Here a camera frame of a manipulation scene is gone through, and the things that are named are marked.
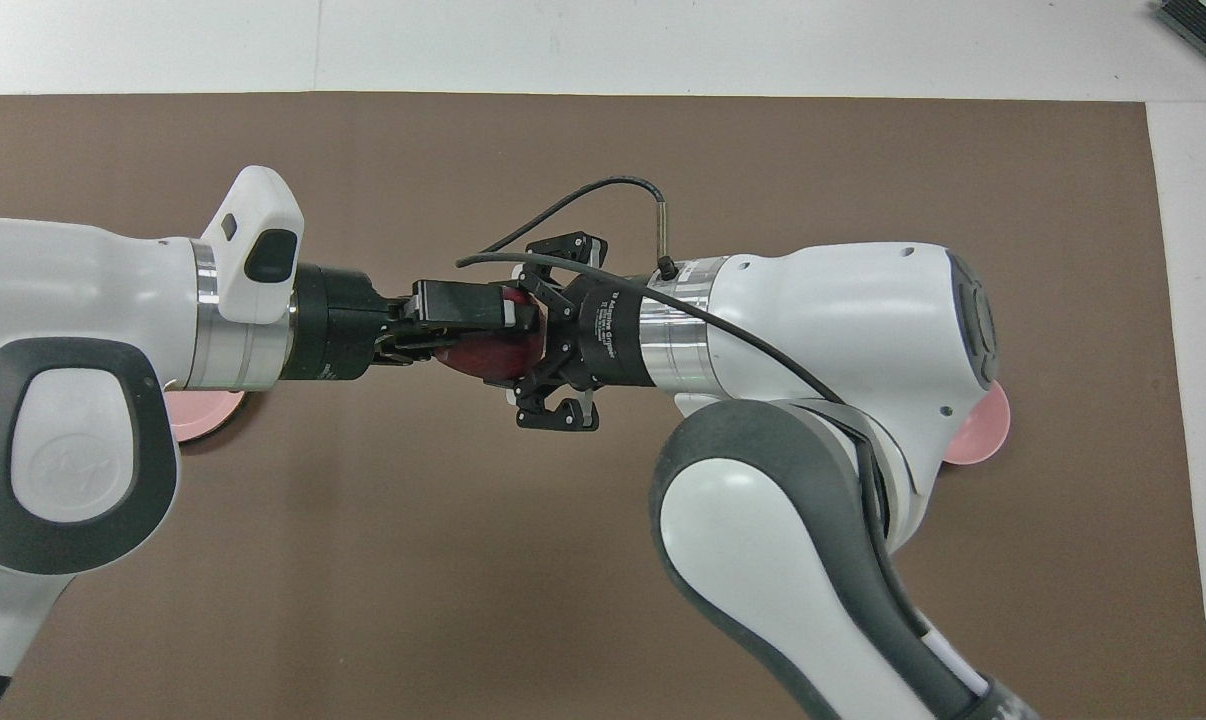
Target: brown cardboard sheet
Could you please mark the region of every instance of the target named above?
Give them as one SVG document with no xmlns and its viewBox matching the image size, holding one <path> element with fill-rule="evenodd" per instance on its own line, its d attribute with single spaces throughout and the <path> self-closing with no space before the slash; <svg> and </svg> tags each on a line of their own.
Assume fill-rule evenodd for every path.
<svg viewBox="0 0 1206 720">
<path fill-rule="evenodd" d="M 1206 715 L 1206 630 L 1144 111 L 710 96 L 0 96 L 0 215 L 195 236 L 287 178 L 302 258 L 397 295 L 591 178 L 671 199 L 677 258 L 911 240 L 983 274 L 1013 432 L 898 554 L 918 605 L 1046 716 Z M 646 273 L 636 188 L 544 228 Z M 677 596 L 646 522 L 679 415 L 599 392 L 515 428 L 438 364 L 282 384 L 187 447 L 150 544 L 71 585 L 0 718 L 798 719 Z"/>
</svg>

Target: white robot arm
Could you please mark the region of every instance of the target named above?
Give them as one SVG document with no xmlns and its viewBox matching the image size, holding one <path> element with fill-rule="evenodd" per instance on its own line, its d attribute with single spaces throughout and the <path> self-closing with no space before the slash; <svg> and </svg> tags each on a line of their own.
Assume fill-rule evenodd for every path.
<svg viewBox="0 0 1206 720">
<path fill-rule="evenodd" d="M 597 428 L 608 384 L 671 392 L 689 416 L 655 474 L 658 552 L 810 716 L 1034 718 L 918 615 L 886 555 L 996 370 L 980 283 L 955 256 L 662 258 L 634 282 L 576 265 L 607 245 L 574 233 L 469 259 L 521 261 L 511 282 L 387 299 L 364 274 L 298 265 L 302 232 L 265 168 L 242 170 L 200 238 L 0 219 L 0 697 L 65 584 L 135 550 L 172 504 L 164 390 L 435 357 L 508 387 L 527 428 Z M 585 274 L 564 286 L 556 265 Z M 549 410 L 562 386 L 581 396 Z"/>
</svg>

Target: pink dish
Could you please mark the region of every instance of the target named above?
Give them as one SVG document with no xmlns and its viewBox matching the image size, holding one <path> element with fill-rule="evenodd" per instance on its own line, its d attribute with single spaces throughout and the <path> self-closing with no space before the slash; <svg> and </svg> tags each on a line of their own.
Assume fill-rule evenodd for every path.
<svg viewBox="0 0 1206 720">
<path fill-rule="evenodd" d="M 186 390 L 163 393 L 177 441 L 191 441 L 218 429 L 242 404 L 242 392 Z"/>
<path fill-rule="evenodd" d="M 990 392 L 980 398 L 946 450 L 946 462 L 972 466 L 999 452 L 1011 429 L 1011 405 L 1001 384 L 993 382 Z"/>
</svg>

